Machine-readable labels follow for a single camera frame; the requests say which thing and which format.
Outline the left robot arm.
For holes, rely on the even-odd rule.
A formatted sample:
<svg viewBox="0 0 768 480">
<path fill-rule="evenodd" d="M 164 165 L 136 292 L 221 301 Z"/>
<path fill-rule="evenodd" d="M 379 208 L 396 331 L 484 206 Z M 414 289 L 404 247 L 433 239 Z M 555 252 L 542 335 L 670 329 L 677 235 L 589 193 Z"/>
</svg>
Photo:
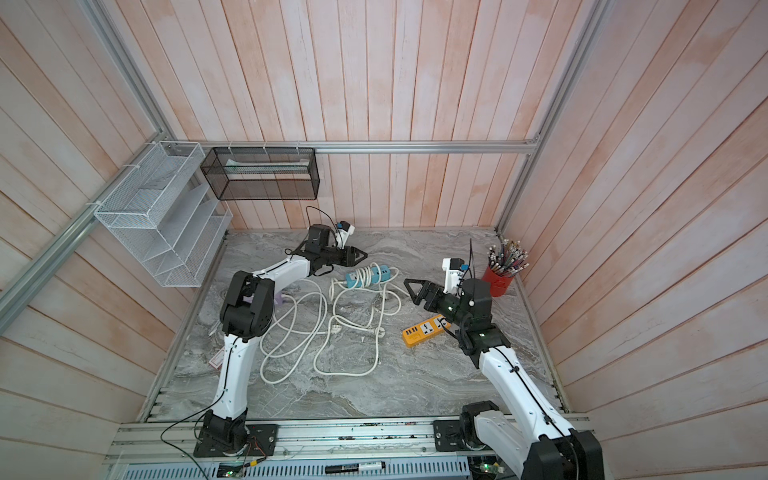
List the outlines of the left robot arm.
<svg viewBox="0 0 768 480">
<path fill-rule="evenodd" d="M 253 439 L 246 427 L 248 382 L 256 348 L 273 318 L 275 295 L 326 266 L 352 267 L 364 260 L 367 253 L 348 244 L 353 232 L 354 226 L 346 221 L 333 227 L 314 224 L 284 260 L 233 275 L 220 311 L 223 364 L 214 401 L 202 416 L 196 457 L 237 457 L 248 449 Z"/>
</svg>

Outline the teal power strip with cord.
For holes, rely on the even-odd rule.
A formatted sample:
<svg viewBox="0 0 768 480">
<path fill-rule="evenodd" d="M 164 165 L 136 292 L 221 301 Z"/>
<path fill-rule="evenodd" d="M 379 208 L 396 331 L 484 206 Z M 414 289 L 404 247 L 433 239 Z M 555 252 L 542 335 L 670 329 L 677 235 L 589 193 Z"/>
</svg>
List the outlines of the teal power strip with cord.
<svg viewBox="0 0 768 480">
<path fill-rule="evenodd" d="M 396 269 L 391 269 L 387 265 L 371 263 L 346 274 L 342 280 L 333 280 L 330 292 L 334 292 L 336 289 L 367 289 L 374 285 L 390 282 L 397 273 Z"/>
</svg>

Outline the orange power strip with cord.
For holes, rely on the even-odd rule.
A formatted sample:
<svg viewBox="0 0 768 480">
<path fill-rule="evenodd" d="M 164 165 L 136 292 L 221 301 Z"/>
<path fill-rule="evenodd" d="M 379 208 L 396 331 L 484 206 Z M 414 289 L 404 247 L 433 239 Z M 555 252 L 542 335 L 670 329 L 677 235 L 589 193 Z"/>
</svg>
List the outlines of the orange power strip with cord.
<svg viewBox="0 0 768 480">
<path fill-rule="evenodd" d="M 371 307 L 371 313 L 368 322 L 365 325 L 358 324 L 350 321 L 346 317 L 339 315 L 336 312 L 338 300 L 347 292 L 365 291 L 369 293 L 376 293 L 380 299 L 376 300 Z M 389 282 L 382 283 L 379 289 L 372 289 L 368 287 L 342 287 L 340 281 L 334 281 L 330 287 L 329 293 L 333 299 L 332 316 L 329 319 L 328 329 L 326 332 L 326 338 L 323 345 L 317 351 L 313 358 L 314 371 L 322 376 L 326 377 L 365 377 L 372 373 L 380 360 L 380 345 L 379 340 L 385 335 L 382 322 L 385 316 L 394 316 L 399 313 L 402 308 L 402 299 L 398 296 L 398 293 L 406 294 L 405 290 L 400 287 L 389 287 Z M 409 327 L 402 331 L 402 337 L 405 345 L 408 348 L 412 348 L 418 344 L 425 342 L 431 338 L 434 338 L 441 332 L 447 331 L 451 327 L 451 324 L 441 315 L 436 315 L 426 321 L 423 321 L 415 326 Z M 348 328 L 370 334 L 374 338 L 375 358 L 372 366 L 364 372 L 326 372 L 318 367 L 318 358 L 323 353 L 323 350 L 329 345 L 331 334 L 340 328 Z"/>
</svg>

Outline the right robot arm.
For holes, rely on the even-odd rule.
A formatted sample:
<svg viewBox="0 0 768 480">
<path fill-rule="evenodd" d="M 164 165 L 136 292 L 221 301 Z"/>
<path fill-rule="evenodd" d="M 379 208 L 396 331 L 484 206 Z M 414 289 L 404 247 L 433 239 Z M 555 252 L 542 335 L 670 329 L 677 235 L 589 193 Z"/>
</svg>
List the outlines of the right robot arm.
<svg viewBox="0 0 768 480">
<path fill-rule="evenodd" d="M 460 426 L 466 445 L 489 447 L 519 479 L 605 477 L 603 450 L 595 435 L 577 430 L 552 406 L 492 322 L 489 283 L 467 279 L 456 294 L 428 280 L 407 279 L 404 284 L 414 304 L 448 320 L 462 352 L 495 387 L 515 419 L 510 423 L 490 401 L 465 406 Z"/>
</svg>

